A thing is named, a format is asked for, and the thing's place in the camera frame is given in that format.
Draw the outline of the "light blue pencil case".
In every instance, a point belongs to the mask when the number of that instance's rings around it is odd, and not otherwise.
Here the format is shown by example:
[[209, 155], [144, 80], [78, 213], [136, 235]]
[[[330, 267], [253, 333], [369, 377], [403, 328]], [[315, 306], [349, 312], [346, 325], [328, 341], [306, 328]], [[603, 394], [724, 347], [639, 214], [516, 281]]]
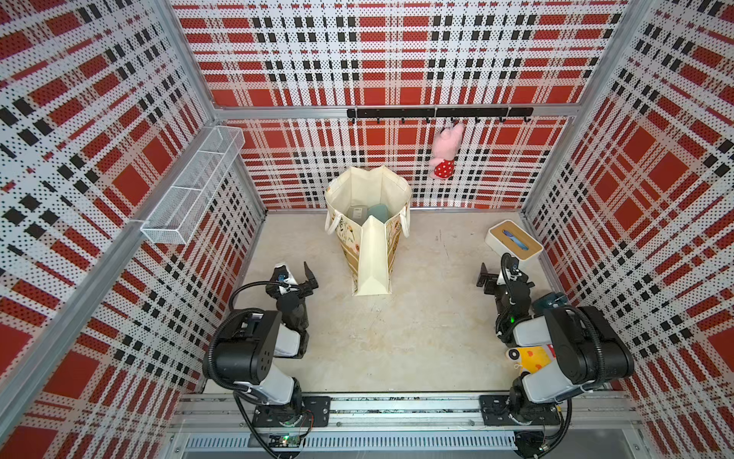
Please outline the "light blue pencil case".
[[357, 225], [362, 226], [369, 217], [369, 208], [367, 206], [351, 206], [347, 212], [347, 216]]

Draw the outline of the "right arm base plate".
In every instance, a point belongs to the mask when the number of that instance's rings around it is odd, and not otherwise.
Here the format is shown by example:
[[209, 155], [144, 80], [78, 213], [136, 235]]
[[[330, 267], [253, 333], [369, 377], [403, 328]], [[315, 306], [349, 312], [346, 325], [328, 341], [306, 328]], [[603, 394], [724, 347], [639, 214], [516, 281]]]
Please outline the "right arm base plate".
[[485, 426], [560, 426], [556, 405], [512, 401], [508, 394], [481, 395], [480, 414]]

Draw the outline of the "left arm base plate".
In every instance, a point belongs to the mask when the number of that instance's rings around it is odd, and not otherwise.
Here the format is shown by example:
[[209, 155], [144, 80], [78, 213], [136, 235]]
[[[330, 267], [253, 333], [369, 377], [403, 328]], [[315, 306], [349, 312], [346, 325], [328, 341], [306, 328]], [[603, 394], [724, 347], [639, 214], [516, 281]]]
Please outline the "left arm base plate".
[[331, 403], [328, 396], [299, 396], [286, 405], [258, 405], [252, 424], [256, 428], [324, 428], [329, 424]]

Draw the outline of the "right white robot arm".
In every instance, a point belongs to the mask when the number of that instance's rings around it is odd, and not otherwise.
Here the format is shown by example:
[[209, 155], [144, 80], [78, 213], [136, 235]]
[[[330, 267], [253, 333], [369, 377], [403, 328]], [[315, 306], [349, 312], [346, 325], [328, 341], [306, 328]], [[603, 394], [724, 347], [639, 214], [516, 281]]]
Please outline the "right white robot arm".
[[534, 283], [509, 252], [501, 256], [498, 273], [481, 266], [477, 286], [495, 299], [494, 333], [508, 352], [540, 347], [554, 353], [549, 363], [513, 381], [498, 416], [518, 425], [552, 425], [557, 405], [634, 374], [631, 351], [598, 308], [558, 302], [535, 308]]

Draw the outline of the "cream floral canvas bag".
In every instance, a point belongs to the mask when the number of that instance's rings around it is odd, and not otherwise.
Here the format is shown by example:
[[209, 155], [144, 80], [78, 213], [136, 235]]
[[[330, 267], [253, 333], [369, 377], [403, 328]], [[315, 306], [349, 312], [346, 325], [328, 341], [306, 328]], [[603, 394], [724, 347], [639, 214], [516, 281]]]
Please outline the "cream floral canvas bag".
[[[386, 166], [349, 168], [325, 191], [328, 216], [325, 231], [338, 238], [353, 279], [356, 296], [391, 293], [391, 275], [401, 237], [410, 234], [412, 189]], [[391, 218], [382, 223], [368, 217], [362, 226], [350, 220], [351, 206], [384, 204]]]

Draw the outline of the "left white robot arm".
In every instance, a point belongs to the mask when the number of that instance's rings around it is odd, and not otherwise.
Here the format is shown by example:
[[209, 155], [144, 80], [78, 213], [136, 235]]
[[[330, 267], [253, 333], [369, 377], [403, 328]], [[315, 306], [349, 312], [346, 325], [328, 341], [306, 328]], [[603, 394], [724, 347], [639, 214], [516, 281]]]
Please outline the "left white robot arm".
[[[318, 281], [308, 264], [303, 267], [306, 279], [302, 282], [281, 263], [270, 279], [236, 288], [227, 302], [229, 315], [214, 332], [203, 362], [206, 378], [281, 426], [296, 424], [306, 413], [300, 383], [274, 362], [301, 359], [308, 348], [306, 298], [317, 290]], [[275, 300], [273, 310], [235, 307], [242, 292], [260, 287]]]

